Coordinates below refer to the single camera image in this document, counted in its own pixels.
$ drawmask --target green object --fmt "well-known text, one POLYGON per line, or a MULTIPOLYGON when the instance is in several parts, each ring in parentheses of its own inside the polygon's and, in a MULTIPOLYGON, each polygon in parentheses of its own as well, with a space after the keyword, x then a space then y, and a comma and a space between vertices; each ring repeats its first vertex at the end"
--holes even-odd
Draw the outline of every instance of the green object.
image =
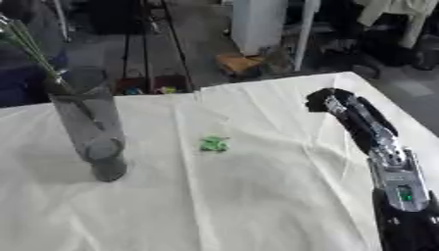
POLYGON ((225 152, 228 150, 225 142, 228 137, 208 136, 201 139, 201 151, 225 152))
POLYGON ((409 186, 400 185, 398 187, 398 192, 402 201, 412 201, 413 193, 409 186))

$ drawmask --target green light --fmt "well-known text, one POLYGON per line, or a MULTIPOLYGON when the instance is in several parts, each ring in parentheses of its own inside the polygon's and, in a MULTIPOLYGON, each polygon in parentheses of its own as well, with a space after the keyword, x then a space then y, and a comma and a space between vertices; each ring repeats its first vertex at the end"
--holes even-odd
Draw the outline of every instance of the green light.
POLYGON ((407 185, 398 186, 398 193, 402 201, 412 201, 414 199, 412 189, 407 185))

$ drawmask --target white cabinet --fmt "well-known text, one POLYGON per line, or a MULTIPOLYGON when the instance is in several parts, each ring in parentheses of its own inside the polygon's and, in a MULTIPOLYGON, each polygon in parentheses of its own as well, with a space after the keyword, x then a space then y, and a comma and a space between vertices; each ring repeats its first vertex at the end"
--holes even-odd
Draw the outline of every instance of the white cabinet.
POLYGON ((231 37, 245 56, 279 44, 288 0, 233 0, 231 37))

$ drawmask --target table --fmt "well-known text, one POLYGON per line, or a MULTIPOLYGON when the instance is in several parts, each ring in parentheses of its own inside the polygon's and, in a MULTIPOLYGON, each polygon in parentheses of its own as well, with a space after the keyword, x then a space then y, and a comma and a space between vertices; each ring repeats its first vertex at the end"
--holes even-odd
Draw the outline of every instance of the table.
POLYGON ((119 97, 129 172, 94 181, 53 107, 0 110, 0 249, 9 251, 379 250, 366 156, 307 94, 369 99, 439 192, 439 140, 359 76, 226 84, 119 97), (225 153, 200 138, 229 137, 225 153))

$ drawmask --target metal robotic hand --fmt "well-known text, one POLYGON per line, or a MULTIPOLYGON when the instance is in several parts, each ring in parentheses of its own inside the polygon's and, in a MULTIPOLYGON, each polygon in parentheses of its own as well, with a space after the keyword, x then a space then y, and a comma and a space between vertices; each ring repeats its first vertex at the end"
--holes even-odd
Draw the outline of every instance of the metal robotic hand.
POLYGON ((325 88, 310 94, 310 112, 328 112, 368 155, 373 205, 385 251, 439 250, 439 206, 425 187, 412 150, 398 142, 398 131, 365 98, 325 88))

